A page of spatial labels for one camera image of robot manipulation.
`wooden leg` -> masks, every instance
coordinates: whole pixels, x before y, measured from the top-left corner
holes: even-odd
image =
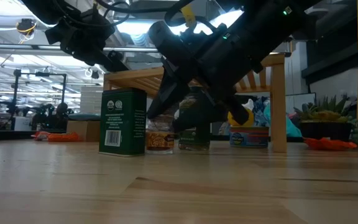
[[[270,114],[274,152],[287,152],[284,73],[284,65],[272,67],[272,75],[270,78],[272,81]]]
[[[109,80],[105,80],[103,83],[103,90],[111,90],[112,89],[112,85],[110,83]]]

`barcode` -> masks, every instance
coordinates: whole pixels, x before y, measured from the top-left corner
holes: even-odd
[[[121,131],[106,131],[105,146],[119,147],[121,144]]]

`small glass jar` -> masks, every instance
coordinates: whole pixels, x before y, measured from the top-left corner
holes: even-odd
[[[181,115],[187,108],[191,107],[202,94],[202,87],[191,86],[190,94],[179,104],[179,114]],[[207,151],[211,140],[211,127],[209,123],[199,125],[195,128],[187,129],[180,133],[179,149],[191,151]]]
[[[173,115],[176,108],[170,108],[146,124],[146,153],[156,155],[173,154],[175,135],[171,131]]]

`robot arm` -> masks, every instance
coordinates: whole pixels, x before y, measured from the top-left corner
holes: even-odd
[[[196,79],[204,94],[173,123],[175,132],[202,123],[225,120],[229,110],[238,123],[248,120],[246,110],[234,97],[233,86],[250,70],[259,73],[261,61],[288,36],[297,30],[313,30],[313,20],[304,10],[320,0],[216,0],[223,9],[241,8],[244,13],[227,28],[209,26],[213,33],[194,34],[188,29],[181,36],[172,34],[167,24],[178,25],[183,19],[172,17],[192,0],[180,0],[167,9],[123,9],[96,0],[103,7],[133,14],[167,12],[165,22],[158,21],[149,30],[149,37],[162,59],[165,69],[157,97],[147,112],[152,119],[182,100],[190,91],[188,84]],[[114,33],[113,24],[98,14],[96,8],[79,12],[63,0],[23,0],[41,20],[58,22],[46,31],[50,44],[60,42],[61,49],[89,65],[101,64],[111,72],[127,70],[119,54],[103,55],[105,40]]]
[[[238,6],[247,3],[246,11],[229,28],[221,24],[213,34],[193,38],[201,41],[172,34],[163,21],[150,28],[150,39],[166,57],[160,90],[147,113],[150,119],[182,100],[189,93],[189,82],[196,79],[204,87],[204,94],[173,122],[174,131],[225,121],[227,110],[238,123],[245,123],[248,114],[235,99],[233,86],[250,70],[259,73],[263,69],[260,62],[294,31],[313,30],[307,27],[313,21],[304,10],[319,0],[234,2]]]

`cardboard box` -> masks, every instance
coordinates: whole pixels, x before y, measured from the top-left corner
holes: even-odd
[[[82,141],[99,142],[100,121],[68,121],[68,133],[77,133]]]

